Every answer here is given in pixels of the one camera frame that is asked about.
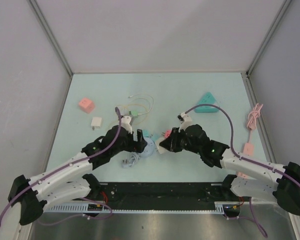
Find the blue round power strip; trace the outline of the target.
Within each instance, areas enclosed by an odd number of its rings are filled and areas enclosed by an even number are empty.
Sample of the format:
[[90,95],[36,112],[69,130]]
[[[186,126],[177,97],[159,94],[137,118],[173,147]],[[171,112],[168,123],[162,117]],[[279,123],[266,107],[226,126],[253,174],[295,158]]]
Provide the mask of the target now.
[[123,168],[131,168],[137,164],[140,159],[150,157],[155,151],[155,143],[149,137],[145,138],[146,146],[141,153],[131,152],[128,154],[126,159],[121,161],[121,166]]

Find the white square adapter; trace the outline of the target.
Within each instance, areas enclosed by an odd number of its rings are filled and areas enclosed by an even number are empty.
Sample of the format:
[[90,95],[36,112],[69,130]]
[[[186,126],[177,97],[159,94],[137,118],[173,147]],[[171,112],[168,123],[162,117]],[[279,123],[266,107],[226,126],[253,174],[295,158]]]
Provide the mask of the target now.
[[160,143],[161,143],[162,141],[164,141],[164,140],[165,140],[164,137],[160,137],[160,138],[155,142],[156,149],[157,149],[157,151],[158,151],[159,154],[163,154],[163,153],[167,152],[167,150],[166,150],[164,147],[160,146]]

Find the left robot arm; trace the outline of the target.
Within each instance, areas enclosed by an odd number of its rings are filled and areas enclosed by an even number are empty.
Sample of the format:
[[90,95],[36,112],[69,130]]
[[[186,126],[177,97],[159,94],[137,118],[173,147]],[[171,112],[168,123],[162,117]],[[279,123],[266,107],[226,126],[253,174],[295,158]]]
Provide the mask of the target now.
[[11,207],[20,205],[19,224],[31,224],[45,210],[69,200],[97,199],[101,185],[91,172],[121,152],[142,153],[146,146],[142,130],[116,125],[61,166],[30,178],[16,177],[7,199]]

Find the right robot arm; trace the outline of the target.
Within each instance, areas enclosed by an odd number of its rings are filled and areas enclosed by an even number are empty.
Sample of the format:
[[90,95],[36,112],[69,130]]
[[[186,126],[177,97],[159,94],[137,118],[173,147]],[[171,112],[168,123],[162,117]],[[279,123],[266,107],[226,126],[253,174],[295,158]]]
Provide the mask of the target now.
[[209,167],[231,170],[247,175],[248,179],[230,175],[220,188],[221,196],[232,201],[235,197],[252,197],[277,203],[283,210],[300,216],[300,166],[264,163],[234,151],[227,144],[210,139],[198,124],[186,129],[174,127],[159,145],[172,153],[188,151],[200,156]]

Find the light teal charger plug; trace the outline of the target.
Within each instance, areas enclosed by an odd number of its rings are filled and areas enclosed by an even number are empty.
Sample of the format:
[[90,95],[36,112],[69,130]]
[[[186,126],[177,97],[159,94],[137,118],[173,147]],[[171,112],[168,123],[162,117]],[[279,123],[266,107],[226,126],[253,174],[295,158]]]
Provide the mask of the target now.
[[151,140],[152,140],[153,142],[156,142],[159,138],[160,138],[160,135],[158,135],[158,134],[156,134],[156,133],[154,133],[154,134],[151,136]]

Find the green charger plug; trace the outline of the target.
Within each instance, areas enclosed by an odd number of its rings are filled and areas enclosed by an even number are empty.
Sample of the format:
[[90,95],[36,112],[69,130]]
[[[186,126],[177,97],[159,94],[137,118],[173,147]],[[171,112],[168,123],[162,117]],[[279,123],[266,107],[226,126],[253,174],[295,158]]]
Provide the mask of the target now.
[[136,110],[130,110],[130,111],[129,111],[129,115],[130,115],[132,118],[138,118],[139,113],[138,113]]

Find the pink square adapter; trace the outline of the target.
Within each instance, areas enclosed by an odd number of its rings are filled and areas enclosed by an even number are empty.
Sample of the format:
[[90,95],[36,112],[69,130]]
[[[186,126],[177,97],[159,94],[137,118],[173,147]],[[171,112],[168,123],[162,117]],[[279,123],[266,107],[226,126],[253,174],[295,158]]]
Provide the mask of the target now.
[[171,134],[171,130],[168,129],[168,130],[166,130],[165,132],[162,133],[162,136],[166,139],[170,136],[170,134]]

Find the teal triangular power strip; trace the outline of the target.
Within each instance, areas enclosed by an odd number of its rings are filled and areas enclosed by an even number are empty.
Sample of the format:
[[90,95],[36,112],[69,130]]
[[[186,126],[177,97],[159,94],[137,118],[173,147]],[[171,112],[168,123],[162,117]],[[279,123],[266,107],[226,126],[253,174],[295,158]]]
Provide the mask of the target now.
[[219,111],[219,109],[210,106],[210,105],[215,105],[218,106],[218,102],[215,99],[215,97],[213,96],[213,94],[211,92],[206,92],[197,102],[197,105],[202,105],[202,104],[209,104],[209,105],[205,105],[205,106],[200,106],[197,107],[194,112],[197,114],[203,114],[203,113],[216,113]]

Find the white cube charger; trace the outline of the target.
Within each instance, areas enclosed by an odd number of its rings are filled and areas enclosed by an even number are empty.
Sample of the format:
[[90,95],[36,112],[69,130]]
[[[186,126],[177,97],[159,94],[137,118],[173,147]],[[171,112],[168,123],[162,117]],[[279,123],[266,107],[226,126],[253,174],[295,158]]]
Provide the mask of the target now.
[[95,116],[92,118],[90,126],[93,130],[95,130],[95,129],[100,129],[102,127],[102,124],[103,124],[103,118]]

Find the pink power strip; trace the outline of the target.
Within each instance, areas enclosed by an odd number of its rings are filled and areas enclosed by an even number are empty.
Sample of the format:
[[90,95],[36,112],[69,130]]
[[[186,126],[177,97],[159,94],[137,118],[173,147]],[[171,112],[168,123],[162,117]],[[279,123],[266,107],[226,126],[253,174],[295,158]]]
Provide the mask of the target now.
[[[243,151],[242,153],[244,155],[247,155],[249,157],[252,157],[254,155],[254,145],[252,143],[249,143],[249,142],[246,142],[244,144],[244,147],[243,147]],[[241,177],[243,179],[250,179],[250,177],[242,172],[237,172],[236,175],[238,177]]]

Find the pink cube socket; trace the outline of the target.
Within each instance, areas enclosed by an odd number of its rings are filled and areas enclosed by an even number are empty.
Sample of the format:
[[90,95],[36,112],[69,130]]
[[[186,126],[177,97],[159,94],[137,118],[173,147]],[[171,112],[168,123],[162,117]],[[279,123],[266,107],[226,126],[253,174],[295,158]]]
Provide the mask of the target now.
[[87,114],[90,114],[95,109],[94,102],[87,97],[82,98],[78,103],[78,106],[83,112]]

